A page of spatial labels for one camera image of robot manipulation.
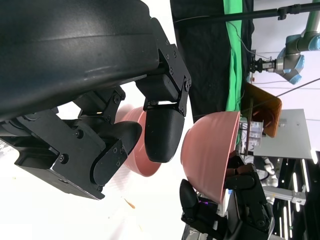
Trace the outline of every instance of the ceiling light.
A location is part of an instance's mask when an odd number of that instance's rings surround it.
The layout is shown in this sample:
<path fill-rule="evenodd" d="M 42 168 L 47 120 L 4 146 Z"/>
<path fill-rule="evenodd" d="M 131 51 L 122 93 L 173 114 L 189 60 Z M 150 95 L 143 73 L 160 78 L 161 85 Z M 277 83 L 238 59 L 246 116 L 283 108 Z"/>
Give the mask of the ceiling light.
<path fill-rule="evenodd" d="M 318 163 L 318 156 L 317 156 L 316 150 L 314 148 L 312 148 L 310 152 L 311 152 L 313 163 L 317 164 Z"/>
<path fill-rule="evenodd" d="M 297 181 L 297 174 L 295 172 L 292 174 L 292 178 L 293 178 L 293 188 L 294 188 L 294 191 L 297 193 L 298 192 L 298 181 Z"/>
<path fill-rule="evenodd" d="M 297 212 L 300 212 L 300 204 L 299 204 L 299 203 L 296 203 L 296 204 L 295 204 L 295 210 L 296 210 Z"/>
<path fill-rule="evenodd" d="M 284 239 L 288 240 L 288 221 L 287 221 L 287 207 L 283 207 L 283 224 L 284 224 Z"/>
<path fill-rule="evenodd" d="M 279 222 L 280 222 L 280 238 L 282 238 L 282 220 L 281 217 L 279 217 Z"/>
<path fill-rule="evenodd" d="M 304 159 L 302 159 L 302 168 L 303 168 L 303 176 L 304 176 L 306 191 L 310 192 L 308 175 L 307 175 L 307 168 L 306 168 L 306 161 Z"/>
<path fill-rule="evenodd" d="M 289 226 L 291 227 L 292 221 L 291 221 L 291 202 L 290 201 L 288 201 L 288 215 L 289 215 Z"/>

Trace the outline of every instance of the black cloth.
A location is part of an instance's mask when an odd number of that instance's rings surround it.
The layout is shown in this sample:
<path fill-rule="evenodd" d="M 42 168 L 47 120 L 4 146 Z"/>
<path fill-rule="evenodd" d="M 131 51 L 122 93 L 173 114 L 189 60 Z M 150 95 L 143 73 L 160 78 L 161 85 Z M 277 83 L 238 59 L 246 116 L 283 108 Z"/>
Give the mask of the black cloth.
<path fill-rule="evenodd" d="M 223 0 L 170 0 L 173 21 L 224 14 Z M 253 0 L 243 0 L 243 11 L 253 10 Z M 242 23 L 241 35 L 251 49 L 252 20 Z M 177 47 L 192 78 L 189 92 L 193 121 L 226 110 L 229 95 L 230 41 L 225 22 L 175 29 Z M 242 51 L 243 78 L 249 73 L 250 55 Z"/>

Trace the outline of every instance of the white panel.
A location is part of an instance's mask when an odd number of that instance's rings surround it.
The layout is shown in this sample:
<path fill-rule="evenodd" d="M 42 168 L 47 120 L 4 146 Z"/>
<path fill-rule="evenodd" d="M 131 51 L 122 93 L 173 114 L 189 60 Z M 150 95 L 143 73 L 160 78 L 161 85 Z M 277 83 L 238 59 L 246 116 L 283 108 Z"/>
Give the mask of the white panel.
<path fill-rule="evenodd" d="M 255 156 L 311 159 L 311 146 L 303 109 L 282 110 L 276 137 L 263 137 Z"/>

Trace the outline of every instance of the metal stand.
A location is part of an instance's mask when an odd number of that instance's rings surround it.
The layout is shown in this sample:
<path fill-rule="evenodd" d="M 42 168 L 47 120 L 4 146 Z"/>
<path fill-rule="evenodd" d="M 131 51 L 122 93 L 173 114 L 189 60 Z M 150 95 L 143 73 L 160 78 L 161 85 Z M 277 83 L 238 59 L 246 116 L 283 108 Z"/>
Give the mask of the metal stand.
<path fill-rule="evenodd" d="M 274 186 L 264 186 L 263 191 L 266 197 L 290 201 L 294 204 L 306 204 L 307 198 L 304 192 L 295 192 L 293 190 L 277 188 Z"/>

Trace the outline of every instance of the metal rod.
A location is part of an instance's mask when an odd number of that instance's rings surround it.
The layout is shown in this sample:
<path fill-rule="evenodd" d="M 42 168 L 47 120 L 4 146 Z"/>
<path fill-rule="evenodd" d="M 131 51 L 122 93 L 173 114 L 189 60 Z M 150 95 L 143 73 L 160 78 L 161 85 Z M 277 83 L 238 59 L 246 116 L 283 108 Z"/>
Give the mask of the metal rod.
<path fill-rule="evenodd" d="M 251 12 L 241 12 L 241 13 L 232 13 L 232 14 L 222 14 L 222 15 L 213 15 L 213 16 L 200 16 L 200 17 L 191 17 L 186 19 L 179 19 L 174 22 L 176 28 L 190 27 L 200 24 L 212 24 L 220 22 L 230 22 L 237 20 L 248 20 L 248 19 L 261 19 L 261 18 L 270 18 L 278 17 L 286 14 L 298 14 L 305 12 L 313 12 L 320 10 L 320 2 L 306 3 L 306 4 L 297 4 L 292 6 L 285 6 L 279 9 L 267 9 Z"/>

